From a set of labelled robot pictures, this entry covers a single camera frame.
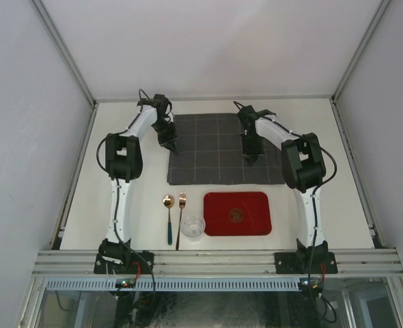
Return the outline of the grey checked cloth napkin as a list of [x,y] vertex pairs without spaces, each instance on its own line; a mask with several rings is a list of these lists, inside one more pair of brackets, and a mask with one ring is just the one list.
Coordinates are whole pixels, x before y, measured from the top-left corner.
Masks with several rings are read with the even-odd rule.
[[266,139],[257,161],[242,155],[235,113],[174,116],[177,153],[169,154],[169,185],[283,185],[281,151]]

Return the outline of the red rectangular tray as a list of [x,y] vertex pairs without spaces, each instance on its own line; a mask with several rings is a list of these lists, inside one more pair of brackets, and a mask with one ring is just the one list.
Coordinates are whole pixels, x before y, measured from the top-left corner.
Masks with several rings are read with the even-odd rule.
[[204,196],[208,236],[266,236],[272,231],[268,196],[263,192],[210,192]]

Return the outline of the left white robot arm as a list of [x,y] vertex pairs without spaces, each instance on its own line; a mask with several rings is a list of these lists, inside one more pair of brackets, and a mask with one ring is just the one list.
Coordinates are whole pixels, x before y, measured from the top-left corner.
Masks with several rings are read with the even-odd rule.
[[100,159],[100,149],[105,148],[105,161],[98,165],[108,174],[112,186],[111,218],[102,242],[102,254],[108,247],[131,249],[130,205],[136,181],[143,171],[141,140],[149,128],[156,132],[159,146],[170,152],[177,152],[172,103],[166,98],[141,99],[137,103],[137,113],[133,121],[123,131],[109,133],[97,147],[97,160]]

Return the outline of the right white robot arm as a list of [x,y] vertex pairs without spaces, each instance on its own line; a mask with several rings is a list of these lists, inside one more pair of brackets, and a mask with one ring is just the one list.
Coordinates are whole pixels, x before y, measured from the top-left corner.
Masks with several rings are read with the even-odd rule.
[[263,139],[281,150],[283,179],[294,192],[301,220],[297,250],[289,265],[301,273],[311,273],[329,253],[319,219],[319,188],[324,184],[326,167],[318,137],[291,131],[268,110],[255,112],[252,107],[245,107],[238,112],[238,119],[244,130],[240,135],[242,155],[248,164],[263,154]]

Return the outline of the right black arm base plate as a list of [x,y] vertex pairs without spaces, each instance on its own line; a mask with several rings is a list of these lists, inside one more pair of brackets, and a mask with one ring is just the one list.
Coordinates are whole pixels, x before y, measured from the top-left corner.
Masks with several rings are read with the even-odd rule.
[[300,260],[295,252],[274,253],[276,273],[280,275],[294,274],[337,274],[338,267],[335,254],[329,252],[325,256],[313,256],[312,259]]

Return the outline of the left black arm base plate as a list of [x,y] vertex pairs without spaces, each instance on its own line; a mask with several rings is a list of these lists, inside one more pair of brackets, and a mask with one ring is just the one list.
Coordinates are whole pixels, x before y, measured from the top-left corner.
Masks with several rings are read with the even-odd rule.
[[154,264],[154,254],[148,251],[143,251],[135,255],[134,253],[125,253],[125,259],[119,260],[109,258],[97,254],[94,263],[94,273],[99,275],[115,273],[116,275],[125,274],[149,274]]

